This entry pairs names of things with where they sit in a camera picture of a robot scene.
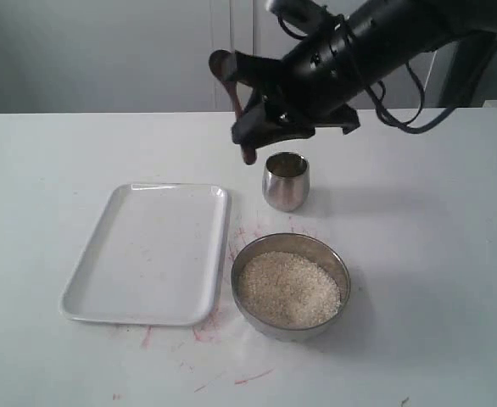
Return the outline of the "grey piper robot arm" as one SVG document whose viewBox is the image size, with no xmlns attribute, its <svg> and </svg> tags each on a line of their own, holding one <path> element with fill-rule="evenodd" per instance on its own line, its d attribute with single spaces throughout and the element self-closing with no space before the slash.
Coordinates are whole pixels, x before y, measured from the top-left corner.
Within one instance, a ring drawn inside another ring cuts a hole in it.
<svg viewBox="0 0 497 407">
<path fill-rule="evenodd" d="M 250 149 L 307 139 L 319 127 L 350 133 L 360 121 L 349 101 L 393 70 L 466 35 L 497 37 L 497 1 L 368 1 L 349 16 L 311 1 L 266 7 L 303 33 L 289 53 L 212 55 L 221 62 L 220 81 L 252 90 L 232 126 L 234 143 Z"/>
</svg>

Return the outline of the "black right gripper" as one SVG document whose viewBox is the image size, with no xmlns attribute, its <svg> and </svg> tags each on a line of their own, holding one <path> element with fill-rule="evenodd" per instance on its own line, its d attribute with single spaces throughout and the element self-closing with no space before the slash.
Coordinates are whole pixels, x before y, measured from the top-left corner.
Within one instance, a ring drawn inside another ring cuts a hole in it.
<svg viewBox="0 0 497 407">
<path fill-rule="evenodd" d="M 232 126 L 232 142 L 258 149 L 310 138 L 317 127 L 356 130 L 360 121 L 348 101 L 361 83 L 351 57 L 341 31 L 315 33 L 281 59 L 227 52 L 219 78 L 254 88 Z"/>
</svg>

